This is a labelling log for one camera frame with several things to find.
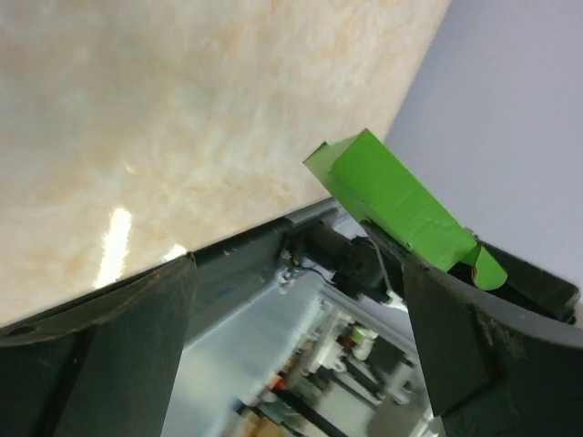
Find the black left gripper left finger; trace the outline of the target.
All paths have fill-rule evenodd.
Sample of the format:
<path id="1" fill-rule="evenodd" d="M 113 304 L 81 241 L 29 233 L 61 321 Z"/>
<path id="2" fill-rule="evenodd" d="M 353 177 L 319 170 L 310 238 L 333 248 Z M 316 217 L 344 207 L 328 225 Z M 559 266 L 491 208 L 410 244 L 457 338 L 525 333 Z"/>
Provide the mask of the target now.
<path id="1" fill-rule="evenodd" d="M 158 436 L 189 325 L 186 255 L 1 330 L 4 436 Z"/>

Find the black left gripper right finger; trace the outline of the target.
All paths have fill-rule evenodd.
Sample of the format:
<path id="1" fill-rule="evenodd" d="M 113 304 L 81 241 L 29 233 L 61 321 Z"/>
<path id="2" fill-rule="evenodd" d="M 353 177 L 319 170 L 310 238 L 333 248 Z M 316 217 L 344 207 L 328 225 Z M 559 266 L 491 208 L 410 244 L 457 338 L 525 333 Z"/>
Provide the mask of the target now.
<path id="1" fill-rule="evenodd" d="M 582 330 L 409 259 L 404 292 L 448 436 L 579 436 Z"/>

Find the green paper box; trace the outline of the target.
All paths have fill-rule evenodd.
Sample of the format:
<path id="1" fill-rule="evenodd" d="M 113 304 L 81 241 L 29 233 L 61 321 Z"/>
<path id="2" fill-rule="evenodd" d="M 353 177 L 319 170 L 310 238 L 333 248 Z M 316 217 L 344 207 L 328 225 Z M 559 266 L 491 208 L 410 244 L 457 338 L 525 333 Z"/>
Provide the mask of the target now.
<path id="1" fill-rule="evenodd" d="M 369 130 L 322 143 L 303 164 L 353 219 L 376 225 L 406 252 L 444 272 L 466 264 L 481 290 L 505 284 L 506 271 L 494 256 Z"/>

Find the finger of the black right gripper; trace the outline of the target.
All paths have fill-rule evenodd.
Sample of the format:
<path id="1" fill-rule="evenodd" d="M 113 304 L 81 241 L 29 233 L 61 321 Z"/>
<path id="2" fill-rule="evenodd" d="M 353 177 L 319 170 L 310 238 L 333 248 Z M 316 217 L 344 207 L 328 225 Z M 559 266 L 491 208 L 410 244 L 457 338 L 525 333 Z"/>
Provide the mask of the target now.
<path id="1" fill-rule="evenodd" d="M 408 251 L 372 222 L 365 222 L 363 229 L 375 246 L 387 287 L 404 299 L 403 270 Z M 575 284 L 484 241 L 479 242 L 479 248 L 492 255 L 507 274 L 505 284 L 492 290 L 492 295 L 550 319 L 564 323 L 577 321 Z"/>

